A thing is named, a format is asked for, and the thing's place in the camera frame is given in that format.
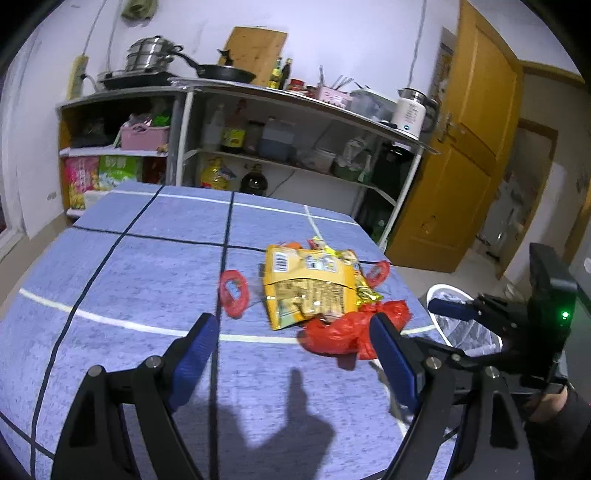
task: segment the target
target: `black sleeve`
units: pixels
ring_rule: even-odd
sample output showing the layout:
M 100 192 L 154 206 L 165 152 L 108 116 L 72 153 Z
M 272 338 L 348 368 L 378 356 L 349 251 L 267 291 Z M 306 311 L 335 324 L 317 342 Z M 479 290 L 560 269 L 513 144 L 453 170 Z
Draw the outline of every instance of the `black sleeve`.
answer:
M 569 396 L 555 418 L 525 424 L 536 480 L 591 479 L 591 406 L 567 388 Z

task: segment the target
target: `red ring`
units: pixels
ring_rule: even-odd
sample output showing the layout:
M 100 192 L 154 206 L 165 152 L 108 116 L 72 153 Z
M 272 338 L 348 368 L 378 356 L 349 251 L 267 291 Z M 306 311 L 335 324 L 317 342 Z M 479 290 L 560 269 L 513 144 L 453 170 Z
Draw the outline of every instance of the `red ring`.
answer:
M 376 263 L 365 277 L 369 288 L 375 288 L 380 285 L 390 275 L 390 263 L 382 260 Z
M 240 296 L 235 299 L 226 286 L 228 282 L 236 283 Z M 250 294 L 248 283 L 238 270 L 226 270 L 220 275 L 219 286 L 220 301 L 225 312 L 232 318 L 239 318 L 248 307 Z

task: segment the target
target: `soy sauce bottle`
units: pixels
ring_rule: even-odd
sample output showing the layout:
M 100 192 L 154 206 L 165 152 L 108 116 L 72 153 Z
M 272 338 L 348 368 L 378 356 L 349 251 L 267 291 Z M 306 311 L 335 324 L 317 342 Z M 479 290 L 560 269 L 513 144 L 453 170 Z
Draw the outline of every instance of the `soy sauce bottle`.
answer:
M 262 174 L 260 163 L 255 163 L 252 172 L 243 176 L 240 182 L 240 191 L 251 195 L 264 196 L 269 186 L 267 179 Z

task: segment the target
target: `black grid line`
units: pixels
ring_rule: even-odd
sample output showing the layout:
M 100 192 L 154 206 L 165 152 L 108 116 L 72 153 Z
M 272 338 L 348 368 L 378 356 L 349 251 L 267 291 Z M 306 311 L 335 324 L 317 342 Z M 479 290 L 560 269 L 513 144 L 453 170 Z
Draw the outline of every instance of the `black grid line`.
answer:
M 76 226 L 76 224 L 72 225 L 72 228 L 76 228 L 78 230 L 84 230 L 86 232 L 109 233 L 112 235 L 125 235 L 125 236 L 130 236 L 132 238 L 145 238 L 147 240 L 162 240 L 163 242 L 172 242 L 172 243 L 178 243 L 178 244 L 210 245 L 212 247 L 224 247 L 224 244 L 221 244 L 218 242 L 200 242 L 197 240 L 169 238 L 169 237 L 158 236 L 158 235 L 144 235 L 141 233 L 122 233 L 122 232 L 115 232 L 113 230 L 101 229 L 101 228 L 92 228 L 92 227 L 87 227 L 87 226 Z M 225 245 L 225 247 L 238 249 L 238 250 L 251 250 L 253 252 L 262 252 L 262 253 L 265 253 L 267 251 L 264 248 L 247 247 L 246 245 Z
M 228 239 L 230 237 L 230 224 L 232 222 L 232 209 L 234 206 L 234 192 L 230 197 L 230 208 L 228 209 L 228 218 L 226 220 L 226 232 L 223 240 L 222 259 L 220 262 L 220 277 L 226 269 L 226 256 L 228 254 Z M 222 304 L 220 302 L 219 291 L 216 301 L 216 318 L 220 322 L 222 318 Z M 209 382 L 209 478 L 210 480 L 219 480 L 219 451 L 217 436 L 217 369 L 219 360 L 219 335 L 217 337 L 216 347 L 212 352 L 212 372 Z
M 18 428 L 13 422 L 10 421 L 10 419 L 0 411 L 0 419 L 2 419 L 4 421 L 4 423 L 11 429 L 14 431 L 14 433 L 16 433 L 20 438 L 22 438 L 25 442 L 27 442 L 29 445 L 31 445 L 31 447 L 33 449 L 37 449 L 39 452 L 41 452 L 43 455 L 45 455 L 46 457 L 50 458 L 51 460 L 53 460 L 53 453 L 51 453 L 49 450 L 47 450 L 43 445 L 38 444 L 37 442 L 33 442 L 31 440 L 31 437 L 29 437 L 29 435 L 27 435 L 25 432 L 23 432 L 20 428 Z
M 39 389 L 39 395 L 37 397 L 35 411 L 33 412 L 33 421 L 31 423 L 31 441 L 33 443 L 36 443 L 35 440 L 37 437 L 37 422 L 39 421 L 39 413 L 41 412 L 41 405 L 43 403 L 43 397 L 45 396 L 45 391 L 47 390 L 49 376 L 51 375 L 51 370 L 53 369 L 53 365 L 56 362 L 57 351 L 58 351 L 62 341 L 66 337 L 68 330 L 70 329 L 70 325 L 72 324 L 72 320 L 74 318 L 74 315 L 76 314 L 76 310 L 78 309 L 78 307 L 80 306 L 80 304 L 82 303 L 84 298 L 86 297 L 86 294 L 88 293 L 88 291 L 90 290 L 90 287 L 92 286 L 92 284 L 96 280 L 96 277 L 99 276 L 100 271 L 103 269 L 103 267 L 107 263 L 108 259 L 111 257 L 111 255 L 115 251 L 115 248 L 117 248 L 119 243 L 121 243 L 121 241 L 125 237 L 125 234 L 133 227 L 134 223 L 137 222 L 139 217 L 141 217 L 142 214 L 147 210 L 147 208 L 156 199 L 156 197 L 158 196 L 158 194 L 160 193 L 160 191 L 163 188 L 164 188 L 164 186 L 161 186 L 158 189 L 158 191 L 155 193 L 155 195 L 152 198 L 150 198 L 150 200 L 144 205 L 144 207 L 139 211 L 139 213 L 135 216 L 135 218 L 133 220 L 131 220 L 131 223 L 127 226 L 127 228 L 123 231 L 123 233 L 120 234 L 120 236 L 117 238 L 117 240 L 115 240 L 115 242 L 113 243 L 113 245 L 111 246 L 111 248 L 109 249 L 109 251 L 107 252 L 105 257 L 103 258 L 103 260 L 100 262 L 100 264 L 97 267 L 97 269 L 95 270 L 95 272 L 90 277 L 90 280 L 86 283 L 85 287 L 82 289 L 82 293 L 80 294 L 80 296 L 78 297 L 78 299 L 74 303 L 72 310 L 68 314 L 66 324 L 64 325 L 64 328 L 62 329 L 60 336 L 57 338 L 55 344 L 53 345 L 53 349 L 51 350 L 49 362 L 47 363 L 47 368 L 45 370 L 45 374 L 43 375 L 43 381 L 41 382 L 41 388 Z M 35 451 L 34 451 L 34 449 L 31 449 L 31 477 L 33 480 L 35 480 Z

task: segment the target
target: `doorway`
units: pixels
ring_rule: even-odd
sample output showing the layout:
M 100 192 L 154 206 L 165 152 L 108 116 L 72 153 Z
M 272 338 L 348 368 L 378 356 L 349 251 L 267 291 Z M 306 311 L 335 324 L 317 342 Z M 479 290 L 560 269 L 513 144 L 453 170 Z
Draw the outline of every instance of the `doorway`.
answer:
M 528 232 L 554 160 L 558 131 L 520 118 L 503 180 L 477 235 L 477 250 L 497 262 L 500 277 Z

